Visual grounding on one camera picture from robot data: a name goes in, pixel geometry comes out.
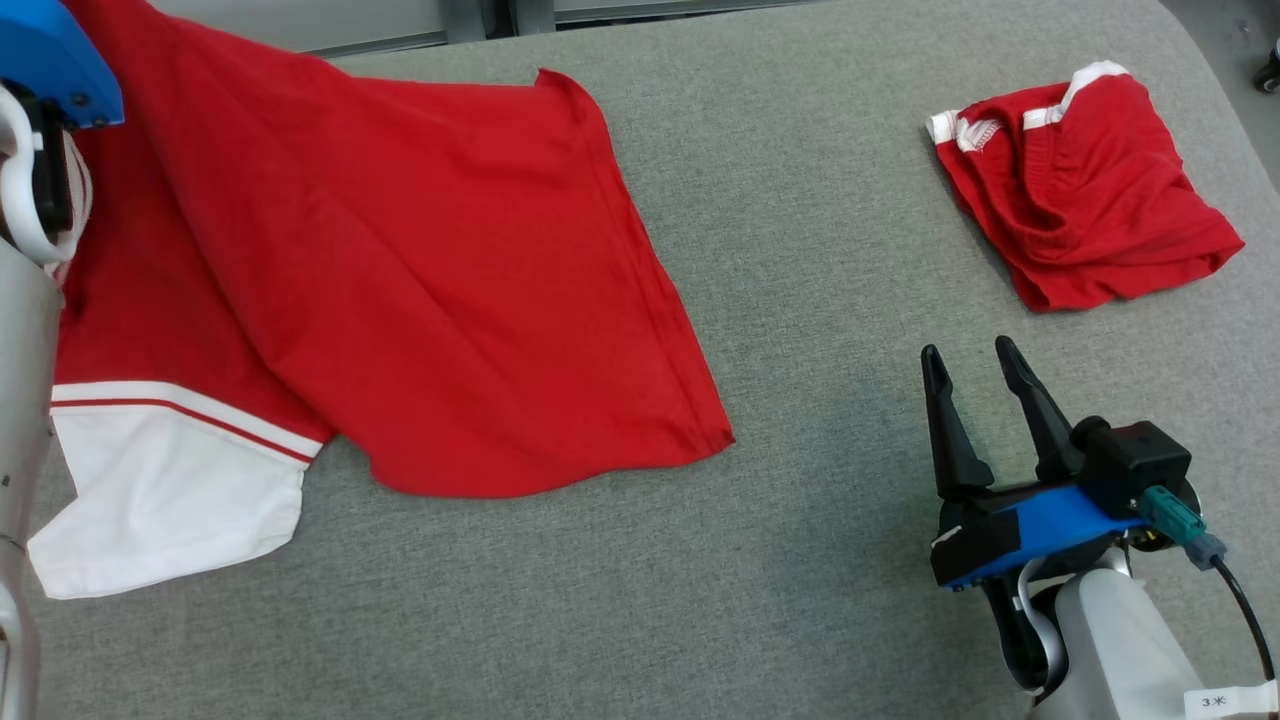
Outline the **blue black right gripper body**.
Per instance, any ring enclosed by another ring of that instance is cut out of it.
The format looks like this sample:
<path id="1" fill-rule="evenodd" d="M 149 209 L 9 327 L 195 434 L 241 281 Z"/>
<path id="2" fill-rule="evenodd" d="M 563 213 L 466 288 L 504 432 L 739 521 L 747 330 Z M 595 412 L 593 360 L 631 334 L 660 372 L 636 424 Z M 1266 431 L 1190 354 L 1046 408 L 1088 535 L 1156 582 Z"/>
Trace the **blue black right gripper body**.
<path id="1" fill-rule="evenodd" d="M 1084 480 L 995 489 L 943 483 L 940 533 L 931 569 L 943 588 L 959 588 L 1143 525 L 1130 503 L 1164 487 L 1199 509 L 1189 480 Z"/>

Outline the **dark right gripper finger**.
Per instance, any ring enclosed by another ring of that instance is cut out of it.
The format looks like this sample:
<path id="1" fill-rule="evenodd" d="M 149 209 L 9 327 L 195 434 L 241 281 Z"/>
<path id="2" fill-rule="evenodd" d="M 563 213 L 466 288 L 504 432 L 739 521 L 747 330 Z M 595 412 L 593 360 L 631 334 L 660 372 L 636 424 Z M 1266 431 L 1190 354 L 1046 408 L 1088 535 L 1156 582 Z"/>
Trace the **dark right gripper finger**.
<path id="1" fill-rule="evenodd" d="M 954 404 L 951 375 L 936 346 L 927 345 L 922 350 L 920 364 L 938 497 L 961 498 L 988 493 L 995 475 L 972 446 Z"/>
<path id="2" fill-rule="evenodd" d="M 1073 480 L 1084 464 L 1084 455 L 1071 441 L 1073 428 L 1012 338 L 998 336 L 995 348 L 1006 386 L 1021 405 L 1036 447 L 1037 479 L 1043 483 Z"/>

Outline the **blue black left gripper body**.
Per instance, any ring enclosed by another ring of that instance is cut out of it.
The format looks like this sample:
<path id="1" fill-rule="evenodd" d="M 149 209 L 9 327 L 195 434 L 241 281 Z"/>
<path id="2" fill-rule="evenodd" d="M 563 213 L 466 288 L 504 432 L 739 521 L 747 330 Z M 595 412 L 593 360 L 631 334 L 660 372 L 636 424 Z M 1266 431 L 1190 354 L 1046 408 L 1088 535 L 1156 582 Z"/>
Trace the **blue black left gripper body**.
<path id="1" fill-rule="evenodd" d="M 67 135 L 124 122 L 114 73 L 60 1 L 1 9 L 3 236 L 55 240 L 74 227 Z"/>

